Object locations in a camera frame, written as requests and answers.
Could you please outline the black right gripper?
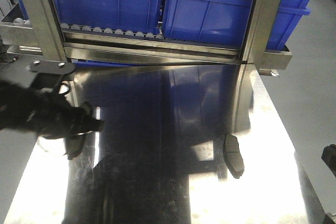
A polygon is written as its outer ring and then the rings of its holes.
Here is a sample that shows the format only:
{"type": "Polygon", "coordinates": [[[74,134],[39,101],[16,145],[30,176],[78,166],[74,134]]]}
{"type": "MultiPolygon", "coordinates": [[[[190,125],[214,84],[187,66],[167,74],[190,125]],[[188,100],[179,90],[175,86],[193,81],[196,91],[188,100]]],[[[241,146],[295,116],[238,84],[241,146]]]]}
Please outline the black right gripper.
{"type": "MultiPolygon", "coordinates": [[[[327,165],[329,170],[333,173],[335,176],[336,173],[336,152],[335,152],[335,144],[331,144],[329,146],[326,146],[323,149],[321,159],[324,161],[324,163],[327,165]]],[[[335,214],[331,214],[327,212],[323,219],[323,224],[335,224],[335,214]]]]}

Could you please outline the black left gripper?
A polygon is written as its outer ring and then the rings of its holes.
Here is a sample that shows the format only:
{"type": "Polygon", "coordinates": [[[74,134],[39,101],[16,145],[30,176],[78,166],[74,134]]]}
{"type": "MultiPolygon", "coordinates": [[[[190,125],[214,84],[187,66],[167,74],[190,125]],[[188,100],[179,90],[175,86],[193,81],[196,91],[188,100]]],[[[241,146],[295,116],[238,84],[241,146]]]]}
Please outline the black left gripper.
{"type": "Polygon", "coordinates": [[[48,139],[101,132],[104,121],[97,119],[89,102],[73,107],[59,94],[24,88],[1,80],[1,129],[34,132],[48,139]]]}

